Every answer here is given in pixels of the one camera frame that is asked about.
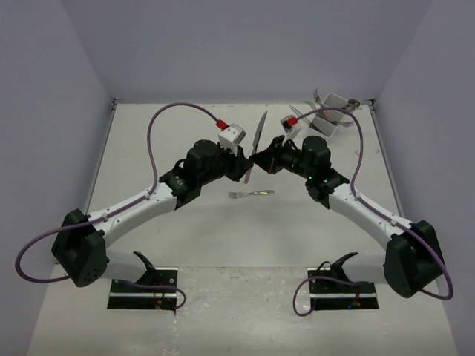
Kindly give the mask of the pink handled knife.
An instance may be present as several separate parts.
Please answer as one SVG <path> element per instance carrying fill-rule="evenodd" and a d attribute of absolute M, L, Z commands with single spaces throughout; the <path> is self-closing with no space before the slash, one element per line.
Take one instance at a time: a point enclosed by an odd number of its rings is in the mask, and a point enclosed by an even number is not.
<path fill-rule="evenodd" d="M 256 131 L 255 131 L 255 136 L 254 136 L 254 139 L 253 139 L 253 143 L 252 143 L 252 152 L 251 152 L 251 155 L 253 154 L 256 154 L 257 153 L 257 150 L 258 150 L 258 145 L 259 145 L 259 142 L 260 142 L 260 139 L 261 139 L 261 134 L 262 134 L 262 131 L 263 131 L 263 127 L 264 127 L 264 124 L 265 124 L 265 121 L 266 121 L 266 117 L 267 117 L 267 114 L 268 114 L 268 111 L 265 111 L 258 123 L 258 126 L 256 128 Z M 245 174 L 245 177 L 244 177 L 244 183 L 247 184 L 249 182 L 249 179 L 250 179 L 250 175 L 251 175 L 251 169 L 249 169 L 246 174 Z"/>

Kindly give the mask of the black handled fork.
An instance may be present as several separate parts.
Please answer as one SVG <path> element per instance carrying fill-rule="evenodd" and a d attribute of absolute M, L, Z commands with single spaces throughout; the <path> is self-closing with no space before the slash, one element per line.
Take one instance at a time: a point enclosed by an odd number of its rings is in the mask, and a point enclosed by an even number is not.
<path fill-rule="evenodd" d="M 319 104 L 315 103 L 315 102 L 304 101 L 304 104 L 308 105 L 310 107 L 311 111 L 321 109 L 321 106 Z"/>

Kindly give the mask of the black handled spoon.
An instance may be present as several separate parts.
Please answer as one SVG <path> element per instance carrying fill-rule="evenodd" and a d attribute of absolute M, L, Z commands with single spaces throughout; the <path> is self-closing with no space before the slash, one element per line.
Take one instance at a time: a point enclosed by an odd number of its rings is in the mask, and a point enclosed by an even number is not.
<path fill-rule="evenodd" d="M 341 108 L 344 111 L 348 112 L 348 113 L 352 113 L 356 109 L 358 109 L 360 107 L 360 105 L 361 105 L 361 103 L 357 99 L 349 99 L 347 101 L 347 103 L 344 106 L 342 106 Z"/>

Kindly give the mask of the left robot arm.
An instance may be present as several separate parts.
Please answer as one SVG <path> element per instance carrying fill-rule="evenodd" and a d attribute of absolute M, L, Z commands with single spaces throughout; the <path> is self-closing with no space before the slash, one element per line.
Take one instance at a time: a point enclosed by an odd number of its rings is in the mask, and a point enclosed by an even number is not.
<path fill-rule="evenodd" d="M 144 254 L 111 250 L 122 236 L 149 220 L 175 211 L 198 198 L 204 185 L 222 177 L 238 182 L 253 164 L 242 148 L 233 154 L 209 140 L 200 140 L 156 185 L 126 201 L 90 216 L 79 209 L 64 219 L 52 253 L 78 287 L 99 278 L 129 283 L 147 291 L 155 283 L 153 264 Z"/>

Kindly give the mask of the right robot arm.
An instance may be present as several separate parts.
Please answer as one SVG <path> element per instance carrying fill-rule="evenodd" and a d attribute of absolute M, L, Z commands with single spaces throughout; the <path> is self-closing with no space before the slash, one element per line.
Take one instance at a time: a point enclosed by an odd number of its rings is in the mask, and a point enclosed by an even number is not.
<path fill-rule="evenodd" d="M 249 159 L 268 174 L 285 169 L 304 178 L 314 201 L 349 219 L 384 249 L 384 257 L 368 258 L 360 264 L 345 263 L 354 253 L 335 261 L 329 279 L 337 290 L 348 291 L 368 282 L 386 283 L 398 295 L 409 298 L 425 293 L 428 284 L 443 276 L 448 283 L 443 298 L 452 298 L 453 285 L 433 226 L 424 220 L 411 222 L 366 198 L 353 179 L 331 166 L 331 152 L 324 139 L 309 136 L 296 148 L 279 136 Z"/>

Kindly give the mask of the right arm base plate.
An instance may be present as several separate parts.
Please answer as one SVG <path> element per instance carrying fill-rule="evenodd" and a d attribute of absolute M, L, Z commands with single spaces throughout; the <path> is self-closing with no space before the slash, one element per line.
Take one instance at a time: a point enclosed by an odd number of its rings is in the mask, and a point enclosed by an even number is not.
<path fill-rule="evenodd" d="M 311 306 L 316 311 L 378 309 L 376 287 L 346 286 L 329 280 L 308 282 Z"/>

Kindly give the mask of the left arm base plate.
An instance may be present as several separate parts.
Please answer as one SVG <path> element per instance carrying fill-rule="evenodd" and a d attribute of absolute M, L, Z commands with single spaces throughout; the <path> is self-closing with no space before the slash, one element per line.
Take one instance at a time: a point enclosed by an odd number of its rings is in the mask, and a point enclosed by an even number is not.
<path fill-rule="evenodd" d="M 175 312 L 185 298 L 177 290 L 178 268 L 156 267 L 143 286 L 112 280 L 107 309 Z"/>

